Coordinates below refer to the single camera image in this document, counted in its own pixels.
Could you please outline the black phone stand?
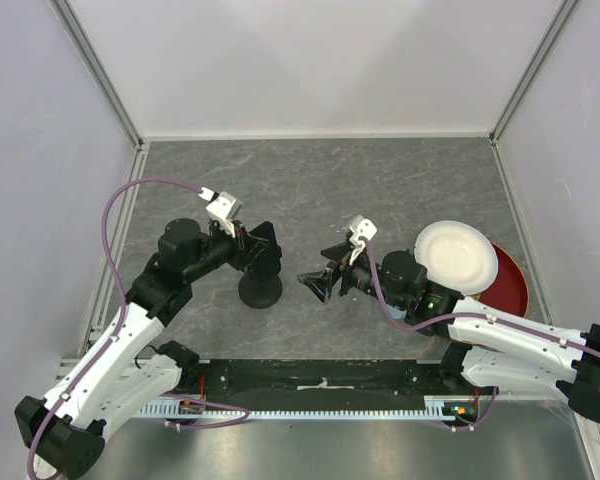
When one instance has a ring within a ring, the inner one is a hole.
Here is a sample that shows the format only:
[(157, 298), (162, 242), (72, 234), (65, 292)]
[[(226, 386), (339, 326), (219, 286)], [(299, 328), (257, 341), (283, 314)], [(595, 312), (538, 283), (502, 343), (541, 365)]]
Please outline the black phone stand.
[(245, 273), (238, 284), (241, 301), (253, 309), (266, 309), (281, 298), (283, 285), (278, 275), (271, 280), (258, 284), (250, 273)]

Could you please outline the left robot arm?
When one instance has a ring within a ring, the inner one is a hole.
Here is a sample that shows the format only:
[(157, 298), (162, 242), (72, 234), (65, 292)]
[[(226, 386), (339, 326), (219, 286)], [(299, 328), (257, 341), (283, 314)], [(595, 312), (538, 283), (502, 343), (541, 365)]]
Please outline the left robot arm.
[(53, 479), (82, 477), (141, 407), (173, 389), (195, 389), (199, 357), (177, 342), (159, 347), (127, 379), (121, 375), (192, 299), (193, 283), (225, 264), (243, 274), (238, 284), (243, 303), (254, 309), (274, 305), (282, 294), (280, 259), (269, 221), (247, 230), (238, 221), (213, 220), (208, 232), (193, 219), (170, 222), (96, 343), (42, 398), (26, 396), (17, 404), (29, 478), (40, 478), (45, 469)]

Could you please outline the black smartphone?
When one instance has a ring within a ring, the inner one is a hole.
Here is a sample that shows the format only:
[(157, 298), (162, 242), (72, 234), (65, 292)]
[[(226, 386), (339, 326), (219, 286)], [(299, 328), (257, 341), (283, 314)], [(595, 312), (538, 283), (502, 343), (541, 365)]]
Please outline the black smartphone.
[(252, 264), (253, 274), (257, 283), (264, 284), (281, 271), (281, 248), (276, 240), (274, 226), (269, 221), (255, 227), (251, 235), (258, 240), (258, 245), (262, 246), (262, 250)]

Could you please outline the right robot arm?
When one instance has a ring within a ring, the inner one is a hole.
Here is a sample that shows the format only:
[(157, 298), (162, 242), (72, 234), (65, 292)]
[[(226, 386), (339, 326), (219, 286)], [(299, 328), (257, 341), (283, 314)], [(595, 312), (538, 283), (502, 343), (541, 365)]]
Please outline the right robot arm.
[(494, 309), (430, 280), (408, 250), (377, 262), (369, 243), (343, 242), (321, 254), (324, 269), (297, 279), (322, 303), (356, 289), (398, 329), (450, 340), (437, 371), (445, 391), (473, 385), (554, 397), (600, 424), (600, 324), (559, 328)]

